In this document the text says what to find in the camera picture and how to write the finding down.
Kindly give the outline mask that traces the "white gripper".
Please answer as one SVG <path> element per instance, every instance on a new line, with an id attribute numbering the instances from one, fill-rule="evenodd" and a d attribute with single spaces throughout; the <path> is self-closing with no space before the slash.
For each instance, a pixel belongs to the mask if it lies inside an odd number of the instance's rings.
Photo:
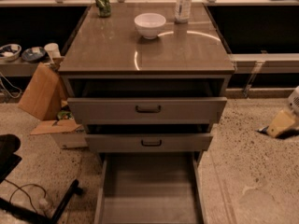
<path id="1" fill-rule="evenodd" d="M 267 128 L 267 134 L 277 138 L 299 126 L 299 86 L 288 97 L 288 108 L 280 110 Z"/>

